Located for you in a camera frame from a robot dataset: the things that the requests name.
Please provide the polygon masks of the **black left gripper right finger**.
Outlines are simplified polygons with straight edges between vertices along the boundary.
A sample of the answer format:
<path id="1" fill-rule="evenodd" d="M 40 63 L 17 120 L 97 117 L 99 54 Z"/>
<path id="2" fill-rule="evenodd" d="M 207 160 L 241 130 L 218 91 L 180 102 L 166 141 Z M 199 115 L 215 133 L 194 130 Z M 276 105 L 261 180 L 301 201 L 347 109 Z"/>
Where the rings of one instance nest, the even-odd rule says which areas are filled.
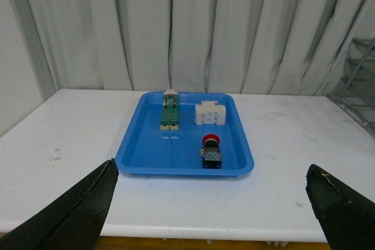
<path id="1" fill-rule="evenodd" d="M 312 164 L 306 193 L 331 249 L 374 249 L 374 203 Z"/>

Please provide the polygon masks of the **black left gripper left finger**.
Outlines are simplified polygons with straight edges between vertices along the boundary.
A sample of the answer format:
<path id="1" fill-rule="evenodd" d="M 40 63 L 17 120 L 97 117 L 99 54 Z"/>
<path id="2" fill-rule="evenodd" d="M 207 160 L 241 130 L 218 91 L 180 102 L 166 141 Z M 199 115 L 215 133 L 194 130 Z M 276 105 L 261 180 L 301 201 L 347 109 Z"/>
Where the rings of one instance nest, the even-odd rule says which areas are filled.
<path id="1" fill-rule="evenodd" d="M 110 159 L 1 238 L 1 249 L 94 249 L 118 180 Z"/>

